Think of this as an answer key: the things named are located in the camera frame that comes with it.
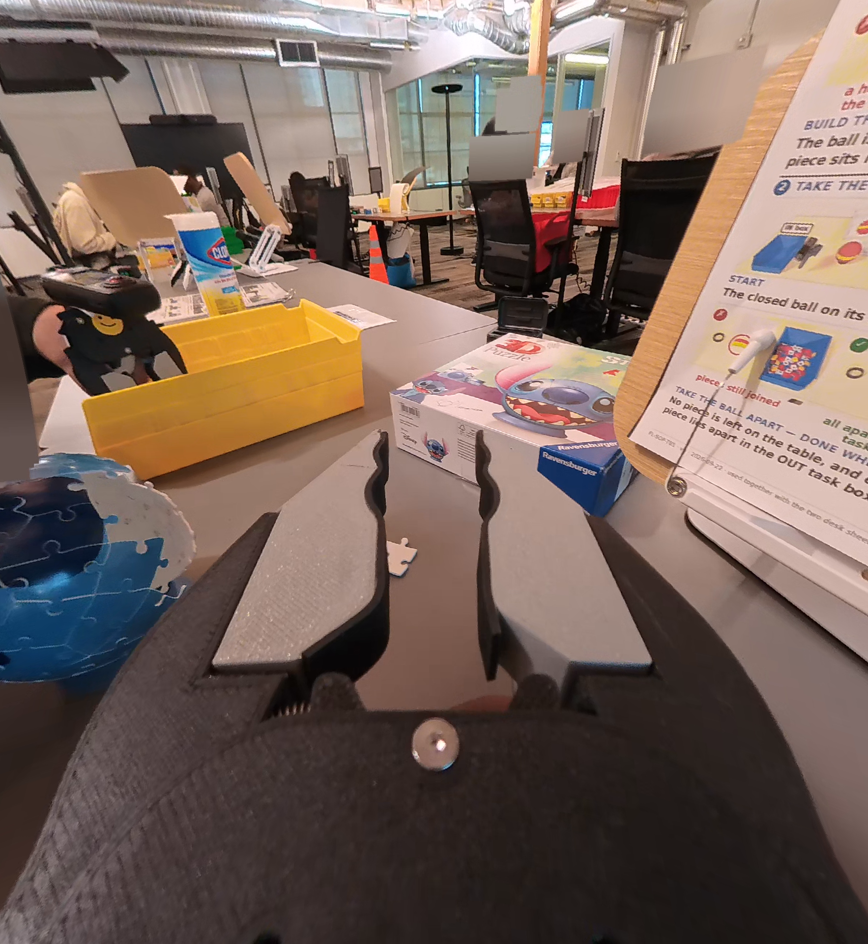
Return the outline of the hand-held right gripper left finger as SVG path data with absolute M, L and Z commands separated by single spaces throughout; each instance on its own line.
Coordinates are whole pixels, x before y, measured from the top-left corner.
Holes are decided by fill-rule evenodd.
M 222 675 L 364 676 L 390 637 L 389 437 L 372 431 L 275 518 L 213 657 Z

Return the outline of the yellow plastic bin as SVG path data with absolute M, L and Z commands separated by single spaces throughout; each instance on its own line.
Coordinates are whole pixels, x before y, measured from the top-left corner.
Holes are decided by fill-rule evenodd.
M 185 375 L 89 397 L 94 452 L 150 479 L 364 405 L 361 331 L 302 299 L 164 329 Z

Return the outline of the blue puzzle ball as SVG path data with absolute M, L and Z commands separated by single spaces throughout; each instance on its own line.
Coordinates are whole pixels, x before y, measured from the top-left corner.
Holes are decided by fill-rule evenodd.
M 176 505 L 113 460 L 53 453 L 0 482 L 0 682 L 109 684 L 195 550 Z

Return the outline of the person's left forearm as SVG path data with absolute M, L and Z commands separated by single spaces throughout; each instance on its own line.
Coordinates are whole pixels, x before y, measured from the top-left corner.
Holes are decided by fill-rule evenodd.
M 52 304 L 54 304 L 54 303 L 47 303 L 47 304 L 44 304 L 42 307 L 39 308 L 38 312 L 33 315 L 32 320 L 31 320 L 30 327 L 29 327 L 29 329 L 28 329 L 28 331 L 27 331 L 27 334 L 28 334 L 28 337 L 29 337 L 29 341 L 30 341 L 30 349 L 29 349 L 29 354 L 30 354 L 30 359 L 29 359 L 29 360 L 30 360 L 30 367 L 29 367 L 29 373 L 30 373 L 30 375 L 31 375 L 31 379 L 32 379 L 32 380 L 51 379 L 51 378 L 55 378 L 55 377 L 67 376 L 67 375 L 65 375 L 59 368 L 57 368 L 55 365 L 53 365 L 52 363 L 50 363 L 50 361 L 45 360 L 45 359 L 39 354 L 39 352 L 38 352 L 37 348 L 35 348 L 35 345 L 34 345 L 33 340 L 32 340 L 32 327 L 33 327 L 33 324 L 34 324 L 34 322 L 35 322 L 35 320 L 36 320 L 38 314 L 39 314 L 46 306 L 49 306 L 49 305 L 52 305 Z M 71 380 L 74 381 L 74 382 L 76 381 L 75 375 L 74 375 L 74 378 L 71 378 Z

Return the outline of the cartoon puzzle box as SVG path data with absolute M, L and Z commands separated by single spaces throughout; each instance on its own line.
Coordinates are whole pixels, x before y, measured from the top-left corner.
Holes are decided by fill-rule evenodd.
M 398 447 L 475 481 L 480 431 L 520 443 L 527 464 L 586 513 L 606 515 L 636 476 L 614 408 L 629 357 L 506 333 L 391 393 Z

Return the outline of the person's left hand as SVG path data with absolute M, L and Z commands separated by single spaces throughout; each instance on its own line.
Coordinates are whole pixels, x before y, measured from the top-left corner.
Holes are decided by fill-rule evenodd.
M 67 354 L 69 342 L 61 334 L 61 316 L 66 309 L 61 305 L 46 306 L 37 316 L 32 327 L 32 340 L 39 354 L 59 368 L 65 375 L 74 378 L 74 368 Z

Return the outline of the clear leaflet holder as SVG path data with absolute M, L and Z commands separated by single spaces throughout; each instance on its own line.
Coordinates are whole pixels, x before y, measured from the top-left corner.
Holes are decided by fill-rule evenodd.
M 137 242 L 136 253 L 149 281 L 159 289 L 172 284 L 181 262 L 175 237 L 141 239 Z

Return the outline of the disinfecting wipes canister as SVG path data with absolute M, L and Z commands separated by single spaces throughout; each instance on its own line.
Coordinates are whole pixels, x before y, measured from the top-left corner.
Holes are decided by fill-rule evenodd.
M 210 316 L 244 311 L 238 278 L 214 211 L 167 214 Z

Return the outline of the black tripod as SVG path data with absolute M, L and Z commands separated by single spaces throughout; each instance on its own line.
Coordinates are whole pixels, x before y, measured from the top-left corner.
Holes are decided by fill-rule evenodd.
M 8 133 L 0 116 L 0 154 L 4 155 L 12 164 L 13 173 L 18 185 L 27 194 L 29 215 L 39 230 L 40 238 L 47 249 L 49 259 L 55 266 L 67 267 L 73 262 L 72 254 L 61 240 L 54 224 L 47 202 L 41 195 L 39 188 L 25 165 L 15 141 Z

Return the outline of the white board stand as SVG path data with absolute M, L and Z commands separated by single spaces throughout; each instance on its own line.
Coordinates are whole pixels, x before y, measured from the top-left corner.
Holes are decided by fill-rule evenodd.
M 868 567 L 734 495 L 675 475 L 666 491 L 702 535 L 868 663 Z

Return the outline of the white printed paper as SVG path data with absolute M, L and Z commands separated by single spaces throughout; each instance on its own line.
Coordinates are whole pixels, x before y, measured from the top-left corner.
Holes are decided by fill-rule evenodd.
M 330 307 L 328 310 L 351 323 L 360 331 L 370 329 L 371 327 L 375 326 L 394 323 L 393 318 L 368 311 L 354 304 L 341 304 Z

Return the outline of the black bag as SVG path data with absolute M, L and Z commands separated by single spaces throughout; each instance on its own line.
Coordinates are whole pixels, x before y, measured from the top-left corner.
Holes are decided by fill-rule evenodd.
M 578 294 L 556 305 L 548 314 L 545 335 L 584 348 L 605 341 L 607 309 L 588 294 Z

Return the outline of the small black box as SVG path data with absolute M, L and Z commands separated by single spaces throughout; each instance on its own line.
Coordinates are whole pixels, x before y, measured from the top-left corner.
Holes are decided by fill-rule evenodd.
M 491 337 L 520 334 L 541 338 L 546 331 L 549 305 L 543 297 L 503 296 L 499 299 L 497 324 Z

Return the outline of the black wall screen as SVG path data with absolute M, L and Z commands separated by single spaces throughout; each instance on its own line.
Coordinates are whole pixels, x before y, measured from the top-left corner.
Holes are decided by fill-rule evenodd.
M 182 166 L 201 173 L 213 167 L 222 198 L 242 195 L 225 158 L 242 153 L 251 160 L 243 124 L 121 124 L 120 128 L 137 167 L 154 166 L 168 173 Z

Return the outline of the silver ceiling duct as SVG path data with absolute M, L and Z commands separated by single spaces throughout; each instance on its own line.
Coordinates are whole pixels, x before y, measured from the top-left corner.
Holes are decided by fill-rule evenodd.
M 418 48 L 411 18 L 317 2 L 0 1 L 0 24 L 84 25 L 103 37 L 311 41 L 319 52 L 391 53 Z

